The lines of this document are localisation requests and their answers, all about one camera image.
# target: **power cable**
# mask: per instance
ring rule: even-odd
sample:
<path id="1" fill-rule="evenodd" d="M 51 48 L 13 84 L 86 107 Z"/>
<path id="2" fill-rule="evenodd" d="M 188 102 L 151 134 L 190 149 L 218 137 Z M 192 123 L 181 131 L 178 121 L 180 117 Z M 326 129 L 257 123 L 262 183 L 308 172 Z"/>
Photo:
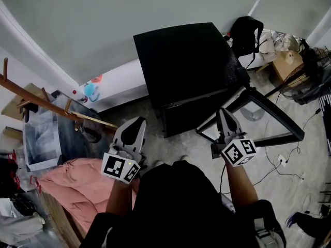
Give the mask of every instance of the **power cable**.
<path id="1" fill-rule="evenodd" d="M 277 99 L 276 99 L 275 105 L 277 105 L 277 102 L 278 102 L 278 99 L 279 99 L 280 94 L 281 94 L 281 92 L 279 92 L 279 95 L 278 95 L 278 97 L 277 97 Z M 317 115 L 320 111 L 321 111 L 320 108 L 317 109 L 316 112 L 315 112 L 315 114 L 312 115 L 310 118 L 308 118 L 308 120 L 306 121 L 306 123 L 305 123 L 305 125 L 304 125 L 304 127 L 303 127 L 303 130 L 305 129 L 305 126 L 307 125 L 308 121 L 311 120 L 311 119 L 313 118 L 313 116 Z M 265 134 L 266 134 L 266 130 L 267 130 L 267 127 L 268 127 L 269 120 L 268 120 L 268 122 L 267 122 L 267 124 L 266 124 L 266 126 L 265 126 L 264 137 L 265 137 Z M 269 174 L 271 174 L 271 173 L 272 173 L 273 171 L 275 171 L 275 170 L 276 170 L 276 172 L 277 172 L 279 175 L 281 175 L 281 176 L 282 176 L 282 175 L 297 176 L 298 178 L 304 180 L 304 178 L 302 178 L 301 176 L 299 176 L 299 175 L 297 175 L 297 174 L 281 174 L 281 173 L 277 170 L 277 168 L 281 165 L 281 162 L 279 163 L 278 166 L 276 166 L 273 162 L 271 162 L 271 160 L 270 160 L 270 158 L 269 158 L 269 156 L 268 156 L 268 153 L 267 153 L 267 149 L 266 149 L 266 147 L 264 147 L 264 149 L 265 149 L 265 153 L 266 153 L 266 155 L 267 155 L 268 161 L 270 162 L 270 164 L 271 164 L 274 168 L 273 168 L 272 170 L 270 170 L 270 171 L 269 171 L 269 172 L 268 172 L 268 173 L 267 173 L 267 174 L 266 174 L 266 175 L 265 175 L 265 176 L 264 176 L 259 182 L 255 183 L 255 184 L 253 184 L 253 185 L 257 185 L 257 184 L 261 183 L 261 182 L 263 181 L 263 179 L 265 179 Z M 293 148 L 292 151 L 290 152 L 289 157 L 288 157 L 286 163 L 288 163 L 288 161 L 289 161 L 289 159 L 290 159 L 290 156 L 291 156 L 291 153 L 292 153 L 295 149 L 297 149 L 298 153 L 301 152 L 301 149 L 299 148 L 299 142 L 298 142 L 297 146 L 296 146 L 295 148 Z M 224 168 L 223 168 L 222 175 L 221 175 L 220 193 L 221 193 L 221 188 L 222 188 L 222 180 L 223 180 L 224 170 L 225 170 L 225 166 L 224 166 Z"/>
<path id="2" fill-rule="evenodd" d="M 307 197 L 309 197 L 309 204 L 308 204 L 308 207 L 307 207 L 307 208 L 309 208 L 309 206 L 310 206 L 310 202 L 311 202 L 311 194 L 308 193 L 308 194 L 305 196 L 304 201 L 302 202 L 302 205 L 301 205 L 301 211 L 302 211 L 304 214 L 312 214 L 312 215 L 315 215 L 315 216 L 321 216 L 320 214 L 315 214 L 315 213 L 310 212 L 308 209 L 307 209 L 307 210 L 304 210 L 304 204 L 305 204 L 305 202 L 306 202 Z"/>
<path id="3" fill-rule="evenodd" d="M 260 45 L 259 46 L 261 46 L 263 43 L 265 43 L 267 41 L 267 39 L 266 40 L 264 40 L 263 42 L 261 42 L 260 43 Z M 253 61 L 255 61 L 255 52 L 253 52 L 253 60 L 249 63 L 249 65 L 247 65 L 246 66 L 246 70 L 247 70 L 247 68 L 253 63 Z"/>

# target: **pink blanket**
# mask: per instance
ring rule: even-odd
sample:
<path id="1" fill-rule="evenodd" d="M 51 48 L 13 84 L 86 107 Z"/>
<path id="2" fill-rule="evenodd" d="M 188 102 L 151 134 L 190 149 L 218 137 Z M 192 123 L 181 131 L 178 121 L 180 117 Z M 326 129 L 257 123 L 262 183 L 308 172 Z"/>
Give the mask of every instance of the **pink blanket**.
<path id="1" fill-rule="evenodd" d="M 114 179 L 100 173 L 102 160 L 79 158 L 58 166 L 39 178 L 52 195 L 88 232 L 97 213 L 105 212 Z M 132 206 L 136 193 L 132 191 Z"/>

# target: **power outlet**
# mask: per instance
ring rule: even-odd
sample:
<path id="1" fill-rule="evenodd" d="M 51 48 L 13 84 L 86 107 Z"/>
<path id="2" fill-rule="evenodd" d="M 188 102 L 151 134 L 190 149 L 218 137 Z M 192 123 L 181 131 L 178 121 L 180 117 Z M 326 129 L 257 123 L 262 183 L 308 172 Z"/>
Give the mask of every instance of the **power outlet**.
<path id="1" fill-rule="evenodd" d="M 277 161 L 278 161 L 283 167 L 286 167 L 287 162 L 286 162 L 286 159 L 284 158 L 283 155 L 281 155 L 281 154 L 277 155 Z"/>

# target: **black cabinet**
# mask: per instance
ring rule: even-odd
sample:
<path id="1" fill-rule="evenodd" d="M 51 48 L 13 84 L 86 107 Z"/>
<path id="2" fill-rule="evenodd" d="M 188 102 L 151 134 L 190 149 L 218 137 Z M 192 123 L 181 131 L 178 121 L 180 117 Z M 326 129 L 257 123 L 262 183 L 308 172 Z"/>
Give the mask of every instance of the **black cabinet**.
<path id="1" fill-rule="evenodd" d="M 153 108 L 166 136 L 197 128 L 240 88 L 240 62 L 213 23 L 134 36 Z"/>

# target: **clothes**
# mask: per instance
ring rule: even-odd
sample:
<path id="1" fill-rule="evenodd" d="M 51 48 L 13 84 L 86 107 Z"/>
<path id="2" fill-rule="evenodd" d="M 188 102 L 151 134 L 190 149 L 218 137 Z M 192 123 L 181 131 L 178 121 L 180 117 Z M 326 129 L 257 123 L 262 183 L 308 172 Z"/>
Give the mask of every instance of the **clothes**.
<path id="1" fill-rule="evenodd" d="M 269 202 L 260 200 L 234 214 L 200 169 L 179 161 L 155 167 L 141 178 L 134 209 L 126 219 L 98 214 L 80 247 L 100 248 L 111 227 L 107 247 L 139 241 L 144 246 L 254 247 L 257 218 L 264 219 L 266 229 L 280 233 L 286 244 Z"/>
<path id="2" fill-rule="evenodd" d="M 28 239 L 42 232 L 42 223 L 36 216 L 0 216 L 0 240 L 9 245 Z"/>
<path id="3" fill-rule="evenodd" d="M 105 212 L 114 179 L 100 173 L 101 159 L 79 158 L 66 162 L 38 179 L 88 232 L 98 212 Z M 132 191 L 132 201 L 136 193 Z"/>

